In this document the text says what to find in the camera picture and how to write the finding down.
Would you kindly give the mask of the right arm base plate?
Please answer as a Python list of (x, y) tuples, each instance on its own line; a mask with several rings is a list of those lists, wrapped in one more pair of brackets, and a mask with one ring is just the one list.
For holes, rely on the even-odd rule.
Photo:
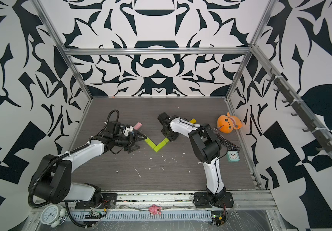
[(234, 200), (230, 192), (220, 192), (217, 195), (195, 192), (193, 204), (196, 208), (232, 208)]

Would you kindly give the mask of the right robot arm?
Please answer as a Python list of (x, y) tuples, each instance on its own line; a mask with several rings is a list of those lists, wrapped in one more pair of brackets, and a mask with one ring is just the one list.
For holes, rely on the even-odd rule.
[(163, 112), (158, 116), (162, 134), (175, 141), (179, 135), (189, 138), (193, 152), (203, 164), (206, 175), (206, 192), (210, 201), (217, 203), (226, 196), (226, 187), (220, 171), (221, 144), (209, 124), (193, 124), (179, 116)]

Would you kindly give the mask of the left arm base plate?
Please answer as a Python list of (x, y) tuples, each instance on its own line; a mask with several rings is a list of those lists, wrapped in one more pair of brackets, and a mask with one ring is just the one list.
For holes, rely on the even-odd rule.
[(75, 209), (102, 209), (113, 208), (117, 203), (117, 193), (98, 193), (90, 201), (76, 202)]

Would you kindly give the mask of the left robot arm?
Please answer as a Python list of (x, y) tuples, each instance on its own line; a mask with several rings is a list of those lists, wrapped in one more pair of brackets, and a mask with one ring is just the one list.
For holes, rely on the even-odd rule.
[(46, 155), (40, 162), (28, 187), (28, 205), (40, 208), (48, 204), (83, 201), (92, 207), (102, 202), (101, 189), (89, 183), (75, 183), (72, 173), (83, 164), (107, 152), (115, 154), (114, 147), (132, 153), (140, 147), (137, 142), (147, 137), (119, 120), (107, 119), (104, 127), (82, 146), (58, 156)]

